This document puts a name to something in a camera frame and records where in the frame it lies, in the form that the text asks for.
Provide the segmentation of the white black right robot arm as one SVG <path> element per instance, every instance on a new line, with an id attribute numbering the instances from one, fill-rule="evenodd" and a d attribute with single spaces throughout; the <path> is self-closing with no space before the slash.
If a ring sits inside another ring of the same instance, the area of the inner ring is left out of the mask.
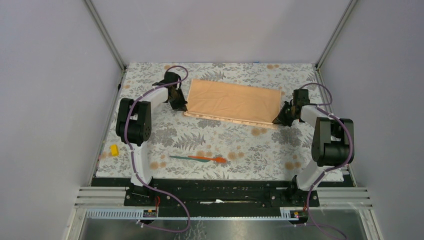
<path id="1" fill-rule="evenodd" d="M 299 206 L 311 197 L 326 174 L 353 161 L 354 122 L 312 104 L 307 89 L 294 90 L 292 100 L 284 103 L 273 124 L 290 127 L 295 120 L 314 128 L 312 160 L 293 177 L 284 193 L 291 205 Z"/>

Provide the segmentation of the orange cloth napkin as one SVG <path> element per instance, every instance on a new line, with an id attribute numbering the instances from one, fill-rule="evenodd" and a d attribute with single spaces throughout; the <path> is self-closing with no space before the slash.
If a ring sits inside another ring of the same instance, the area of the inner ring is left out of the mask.
<path id="1" fill-rule="evenodd" d="M 193 79 L 185 116 L 277 129 L 273 120 L 281 109 L 275 89 Z"/>

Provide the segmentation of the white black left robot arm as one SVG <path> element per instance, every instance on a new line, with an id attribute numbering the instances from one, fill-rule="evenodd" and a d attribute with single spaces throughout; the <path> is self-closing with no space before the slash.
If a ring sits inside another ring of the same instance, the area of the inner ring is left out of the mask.
<path id="1" fill-rule="evenodd" d="M 163 80 L 154 83 L 139 98 L 122 98 L 119 102 L 115 133 L 129 147 L 130 182 L 141 187 L 135 197 L 144 206 L 155 200 L 154 190 L 148 187 L 153 179 L 148 160 L 148 140 L 153 130 L 152 113 L 162 103 L 170 104 L 174 111 L 187 111 L 188 102 L 181 89 L 183 80 L 177 73 L 166 71 Z"/>

